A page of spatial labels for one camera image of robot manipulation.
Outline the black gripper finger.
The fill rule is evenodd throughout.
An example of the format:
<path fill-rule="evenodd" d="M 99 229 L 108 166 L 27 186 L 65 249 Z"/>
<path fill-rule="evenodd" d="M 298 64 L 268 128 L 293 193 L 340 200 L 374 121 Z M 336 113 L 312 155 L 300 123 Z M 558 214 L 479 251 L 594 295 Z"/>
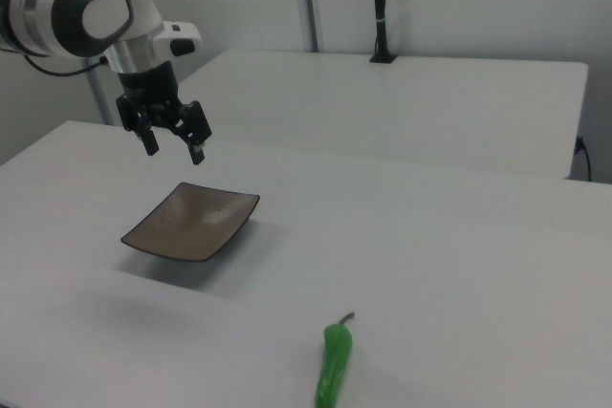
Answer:
<path fill-rule="evenodd" d="M 159 151 L 157 139 L 152 131 L 152 124 L 146 114 L 139 114 L 135 133 L 141 140 L 148 156 L 153 156 Z"/>
<path fill-rule="evenodd" d="M 204 146 L 212 134 L 199 101 L 180 105 L 172 132 L 186 143 L 192 163 L 199 165 L 205 159 Z"/>

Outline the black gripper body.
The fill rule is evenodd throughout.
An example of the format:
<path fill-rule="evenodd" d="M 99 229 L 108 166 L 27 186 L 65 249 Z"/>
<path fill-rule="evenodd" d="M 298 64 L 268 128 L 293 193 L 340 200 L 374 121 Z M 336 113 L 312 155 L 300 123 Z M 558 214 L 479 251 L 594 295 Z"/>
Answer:
<path fill-rule="evenodd" d="M 153 127 L 162 127 L 180 137 L 191 137 L 186 104 L 179 99 L 179 87 L 169 61 L 154 69 L 118 74 L 123 94 L 117 98 L 123 128 L 142 137 Z"/>

